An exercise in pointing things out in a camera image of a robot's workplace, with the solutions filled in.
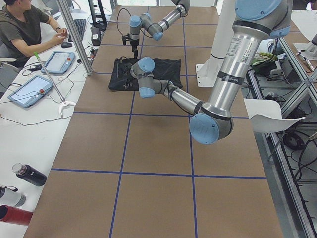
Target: tablet screen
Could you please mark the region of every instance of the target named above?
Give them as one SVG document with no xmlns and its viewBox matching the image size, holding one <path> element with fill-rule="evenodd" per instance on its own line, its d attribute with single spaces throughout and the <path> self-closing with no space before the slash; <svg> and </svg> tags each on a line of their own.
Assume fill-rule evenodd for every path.
<svg viewBox="0 0 317 238">
<path fill-rule="evenodd" d="M 61 71 L 68 57 L 69 57 L 69 53 L 56 52 L 54 53 L 51 60 L 45 65 L 45 68 L 47 69 L 48 72 Z"/>
<path fill-rule="evenodd" d="M 20 103 L 27 103 L 33 96 L 38 95 L 40 90 L 51 83 L 40 77 L 35 77 L 32 81 L 22 85 L 15 93 L 12 94 L 12 100 L 18 100 Z"/>
</svg>

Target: white table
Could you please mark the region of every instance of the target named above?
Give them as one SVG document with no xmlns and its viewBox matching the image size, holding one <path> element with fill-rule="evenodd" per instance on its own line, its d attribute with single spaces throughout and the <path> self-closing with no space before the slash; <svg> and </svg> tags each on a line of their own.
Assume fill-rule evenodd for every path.
<svg viewBox="0 0 317 238">
<path fill-rule="evenodd" d="M 85 18 L 87 14 L 73 14 L 74 19 Z M 62 17 L 58 20 L 61 27 L 65 26 Z M 49 40 L 56 32 L 49 26 L 44 24 L 42 27 L 42 41 Z M 87 24 L 83 46 L 86 48 L 90 46 L 91 42 L 90 25 Z M 60 45 L 55 46 L 45 52 L 39 54 L 42 61 L 46 61 L 53 51 L 70 51 L 75 52 L 76 59 L 78 54 L 74 47 L 63 49 Z M 37 62 L 35 56 L 31 57 L 27 64 Z M 71 71 L 73 71 L 77 62 L 75 61 L 71 68 L 65 75 L 52 76 L 63 96 L 66 96 L 70 90 L 72 83 L 69 80 L 64 80 L 60 83 L 61 78 L 65 78 Z M 33 72 L 29 76 L 23 76 L 22 70 L 14 80 L 14 83 L 23 84 L 34 75 L 42 75 L 39 71 Z M 67 96 L 67 100 L 77 102 L 86 80 L 86 72 L 82 65 L 70 75 L 74 86 Z M 59 118 L 58 107 L 60 103 L 54 102 L 50 97 L 44 96 L 35 105 L 29 109 L 23 109 L 12 102 L 8 102 L 8 95 L 11 91 L 7 90 L 4 96 L 0 99 L 0 114 L 4 118 L 17 121 L 23 124 L 37 123 L 45 120 Z M 53 97 L 56 101 L 60 98 L 53 88 L 48 95 Z M 64 117 L 71 116 L 74 112 L 74 107 L 70 106 L 64 108 Z M 0 184 L 6 186 L 15 186 L 26 195 L 27 199 L 21 209 L 34 211 L 38 200 L 40 198 L 42 187 L 36 187 L 18 177 L 11 171 L 11 167 L 15 163 L 29 164 L 37 170 L 49 175 L 55 156 L 59 149 L 60 143 L 64 137 L 65 131 L 68 127 L 70 118 L 60 119 L 57 121 L 45 122 L 39 125 L 22 126 L 16 123 L 6 121 L 0 118 Z M 9 223 L 0 223 L 0 237 L 2 238 L 21 238 L 27 226 L 14 225 Z"/>
</svg>

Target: black bag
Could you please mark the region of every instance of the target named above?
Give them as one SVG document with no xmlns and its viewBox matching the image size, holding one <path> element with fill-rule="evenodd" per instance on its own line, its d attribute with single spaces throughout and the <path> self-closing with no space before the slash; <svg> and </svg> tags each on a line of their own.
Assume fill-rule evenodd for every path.
<svg viewBox="0 0 317 238">
<path fill-rule="evenodd" d="M 179 88 L 183 85 L 180 82 L 181 59 L 158 59 L 154 58 L 155 69 L 153 70 L 154 80 L 170 80 Z M 131 67 L 139 59 L 129 58 L 115 59 L 109 89 L 118 91 L 138 91 L 139 84 L 136 78 L 130 74 Z"/>
</svg>

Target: person's hand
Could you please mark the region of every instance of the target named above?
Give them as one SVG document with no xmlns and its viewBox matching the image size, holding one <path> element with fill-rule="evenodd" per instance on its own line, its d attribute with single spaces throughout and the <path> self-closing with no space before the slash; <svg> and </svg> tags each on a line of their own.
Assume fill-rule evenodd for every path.
<svg viewBox="0 0 317 238">
<path fill-rule="evenodd" d="M 64 37 L 68 35 L 68 31 L 66 28 L 58 29 L 57 32 L 61 33 Z"/>
<path fill-rule="evenodd" d="M 64 40 L 65 40 L 65 37 L 63 36 L 63 33 L 58 33 L 51 38 L 51 42 L 53 46 L 63 43 Z"/>
</svg>

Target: sheet of paper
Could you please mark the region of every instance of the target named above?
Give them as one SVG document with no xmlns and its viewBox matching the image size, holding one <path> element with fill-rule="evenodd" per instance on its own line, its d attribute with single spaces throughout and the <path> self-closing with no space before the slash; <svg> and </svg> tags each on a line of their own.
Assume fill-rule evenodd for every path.
<svg viewBox="0 0 317 238">
<path fill-rule="evenodd" d="M 317 10 L 293 10 L 292 21 L 301 33 L 311 41 L 317 33 Z"/>
</svg>

